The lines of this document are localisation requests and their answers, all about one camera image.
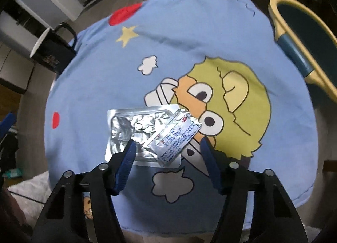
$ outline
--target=silver bolt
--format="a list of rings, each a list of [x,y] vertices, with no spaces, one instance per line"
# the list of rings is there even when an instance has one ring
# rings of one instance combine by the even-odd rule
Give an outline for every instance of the silver bolt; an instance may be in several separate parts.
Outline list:
[[[66,172],[64,172],[63,176],[65,178],[71,177],[72,176],[72,171],[66,171]]]
[[[265,174],[268,175],[269,177],[272,177],[274,175],[274,172],[271,169],[267,169],[265,170]]]
[[[236,162],[230,162],[230,167],[232,168],[232,169],[237,169],[237,168],[239,168],[240,167],[240,165],[238,164],[238,163],[236,163]]]
[[[106,163],[102,163],[98,166],[98,169],[100,169],[101,171],[104,171],[108,168],[109,166]]]

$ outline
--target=red dot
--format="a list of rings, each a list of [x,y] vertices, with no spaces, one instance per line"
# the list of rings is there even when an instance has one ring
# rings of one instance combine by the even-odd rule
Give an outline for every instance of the red dot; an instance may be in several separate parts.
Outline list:
[[[53,114],[53,129],[55,129],[60,123],[60,114],[58,112],[55,112]]]
[[[109,18],[109,24],[111,26],[114,26],[122,23],[123,21],[126,21],[128,18],[131,18],[134,13],[137,12],[141,5],[142,3],[140,2],[117,10]]]

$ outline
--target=medicine packet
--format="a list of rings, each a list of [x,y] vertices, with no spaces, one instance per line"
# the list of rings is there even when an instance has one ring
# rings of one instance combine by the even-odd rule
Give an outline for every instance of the medicine packet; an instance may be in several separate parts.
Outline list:
[[[159,133],[152,135],[144,147],[157,155],[158,163],[168,166],[177,157],[181,157],[181,150],[200,130],[202,123],[185,109],[175,112],[170,122]]]
[[[179,109],[177,104],[151,106],[132,109],[115,109],[107,111],[110,137],[107,144],[105,160],[109,161],[115,153],[122,152],[129,139],[137,144],[134,165],[162,167],[155,152],[144,147],[144,143],[156,132],[160,132],[174,117]],[[167,168],[178,168],[181,156],[172,161]]]

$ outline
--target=silver foil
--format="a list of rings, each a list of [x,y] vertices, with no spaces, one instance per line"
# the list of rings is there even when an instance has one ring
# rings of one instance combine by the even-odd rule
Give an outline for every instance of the silver foil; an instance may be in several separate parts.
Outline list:
[[[149,166],[148,164],[141,164],[140,162],[154,162],[154,164],[158,164],[156,153],[149,148],[143,147],[143,145],[155,132],[160,132],[165,125],[171,121],[177,109],[179,109],[179,106],[172,104],[109,110],[107,115],[111,135],[108,146],[110,147],[111,155],[122,152],[129,139],[132,138],[137,143],[135,161],[137,161],[138,164],[136,165]]]

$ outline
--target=white cloud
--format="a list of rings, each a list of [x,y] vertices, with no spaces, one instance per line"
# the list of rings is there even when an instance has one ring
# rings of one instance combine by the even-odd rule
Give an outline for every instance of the white cloud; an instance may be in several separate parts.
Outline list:
[[[138,66],[138,71],[141,71],[143,75],[147,76],[157,67],[157,57],[149,56],[143,59],[142,64]]]
[[[173,203],[182,195],[193,189],[193,181],[183,177],[185,167],[178,172],[158,172],[153,176],[154,187],[152,193],[165,196],[167,202]]]

